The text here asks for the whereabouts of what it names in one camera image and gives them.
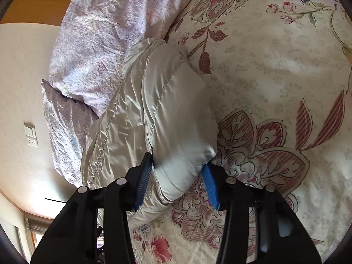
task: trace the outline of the electrical outlet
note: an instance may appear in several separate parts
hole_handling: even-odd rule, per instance
[[[27,137],[28,145],[38,147],[38,140],[36,138]]]

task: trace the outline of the round metal rivet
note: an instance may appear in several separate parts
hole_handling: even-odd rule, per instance
[[[272,185],[267,185],[266,187],[265,187],[265,189],[268,191],[268,192],[274,192],[275,191],[275,187],[273,187]]]
[[[233,177],[228,177],[228,178],[226,179],[226,182],[227,182],[228,184],[235,184],[235,183],[236,183],[236,179],[233,178]]]
[[[123,185],[123,184],[127,183],[127,180],[125,178],[119,178],[116,180],[116,183],[119,185]]]
[[[88,190],[88,188],[83,185],[83,186],[79,187],[77,191],[78,191],[80,194],[84,194],[87,190]]]

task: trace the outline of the white floral fabric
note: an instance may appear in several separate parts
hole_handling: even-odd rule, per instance
[[[274,185],[324,261],[352,222],[352,22],[338,0],[192,0],[165,40],[184,45],[219,125],[214,163]],[[254,211],[248,260],[254,259]],[[132,231],[139,263],[214,263],[225,214],[202,178]]]

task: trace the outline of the bed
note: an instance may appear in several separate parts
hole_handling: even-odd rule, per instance
[[[99,3],[89,7],[92,1]],[[352,220],[348,2],[341,0],[345,10],[339,0],[177,0],[168,11],[172,15],[158,12],[155,19],[132,21],[142,24],[142,31],[122,38],[111,29],[130,24],[114,21],[114,14],[127,9],[124,15],[131,15],[133,7],[140,9],[138,0],[113,10],[104,6],[107,1],[116,3],[73,0],[53,52],[48,84],[69,108],[83,112],[71,122],[64,106],[55,114],[47,111],[49,127],[56,119],[70,124],[59,134],[51,129],[53,147],[57,142],[62,148],[54,156],[56,169],[69,182],[82,184],[85,134],[118,88],[124,57],[143,38],[165,36],[168,44],[186,48],[190,66],[206,84],[219,126],[213,162],[248,185],[274,185],[328,263]],[[158,18],[169,24],[154,23]],[[127,43],[116,48],[117,40]],[[53,99],[47,100],[50,107]],[[58,142],[59,135],[66,141]],[[67,143],[73,148],[69,153]],[[248,259],[253,260],[255,224],[253,211],[249,214]],[[162,216],[131,231],[136,258],[139,263],[214,263],[224,219],[209,205],[198,178]]]

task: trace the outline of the wooden panel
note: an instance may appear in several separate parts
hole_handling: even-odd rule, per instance
[[[38,23],[60,26],[71,0],[13,0],[0,24]]]

